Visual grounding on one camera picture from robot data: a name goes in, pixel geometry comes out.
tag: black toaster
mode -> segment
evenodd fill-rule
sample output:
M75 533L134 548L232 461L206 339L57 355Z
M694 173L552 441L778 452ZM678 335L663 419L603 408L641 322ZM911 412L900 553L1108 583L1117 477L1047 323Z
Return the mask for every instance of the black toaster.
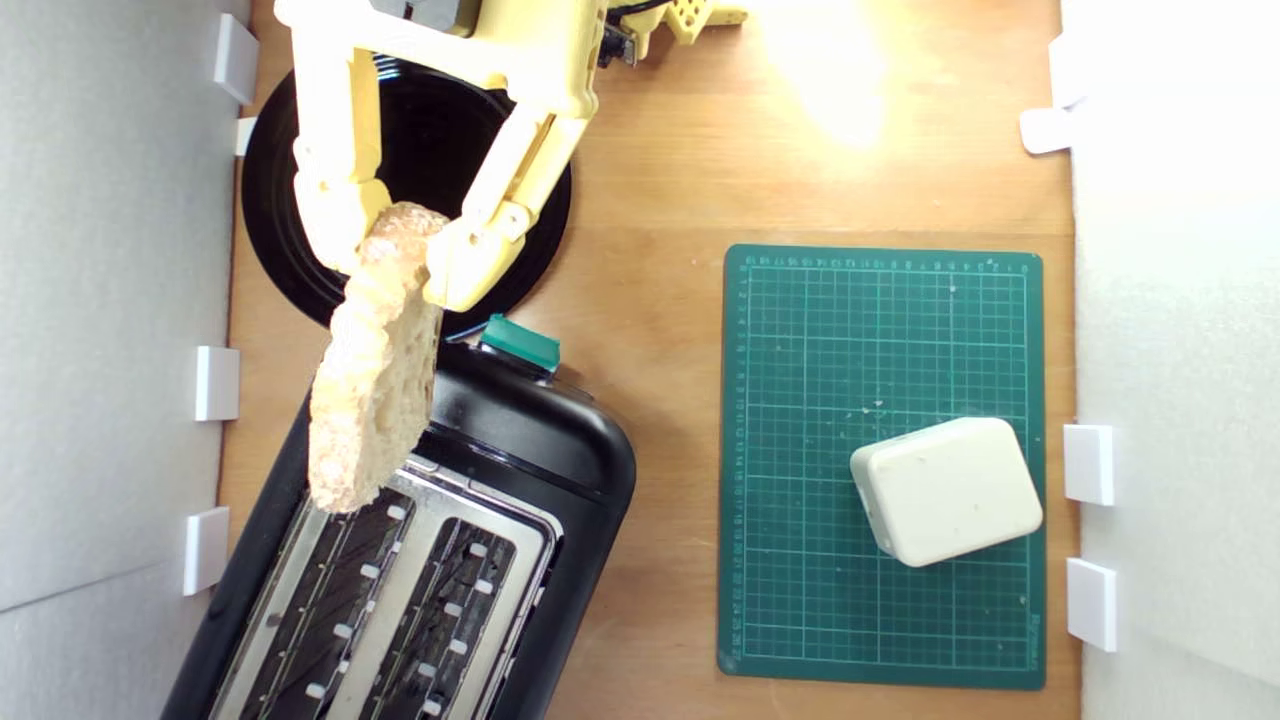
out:
M443 345L430 428L346 515L308 501L303 401L163 719L541 717L635 486L557 364L500 316Z

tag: white box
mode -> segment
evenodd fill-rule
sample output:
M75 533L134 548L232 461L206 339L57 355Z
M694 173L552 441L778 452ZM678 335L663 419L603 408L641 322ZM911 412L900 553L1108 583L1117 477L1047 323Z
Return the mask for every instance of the white box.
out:
M1014 428L960 418L854 452L881 550L920 568L1036 532L1044 520Z

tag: wooden table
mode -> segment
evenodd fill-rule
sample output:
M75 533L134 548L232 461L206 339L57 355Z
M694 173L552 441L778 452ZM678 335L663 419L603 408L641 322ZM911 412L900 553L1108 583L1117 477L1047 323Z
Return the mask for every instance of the wooden table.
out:
M288 35L256 0L257 99ZM748 26L602 70L561 255L512 316L567 364L639 459L630 514L552 717L1079 717L1062 559L1076 519L1048 433L1048 685L1038 693L728 678L716 669L719 323L733 242L1034 251L1044 259L1048 427L1074 413L1065 156L1029 158L1056 0L758 0ZM257 108L248 108L247 114ZM326 341L262 274L237 210L230 345L241 419L220 501L238 536Z

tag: slice of bread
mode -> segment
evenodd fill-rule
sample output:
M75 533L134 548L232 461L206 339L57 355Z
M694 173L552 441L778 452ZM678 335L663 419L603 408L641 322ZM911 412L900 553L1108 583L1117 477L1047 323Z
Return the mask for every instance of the slice of bread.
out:
M444 311L422 300L426 243L448 218L397 202L360 245L311 386L307 482L329 512L378 496L426 429Z

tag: black wire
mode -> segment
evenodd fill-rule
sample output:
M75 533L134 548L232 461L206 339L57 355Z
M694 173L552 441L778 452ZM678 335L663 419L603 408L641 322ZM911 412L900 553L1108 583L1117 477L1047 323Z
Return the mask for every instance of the black wire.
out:
M609 8L605 15L611 23L617 23L625 15L634 15L636 13L643 13L645 10L652 10L659 5L666 5L671 0L644 0L644 3L632 3L631 5L618 5L617 8Z

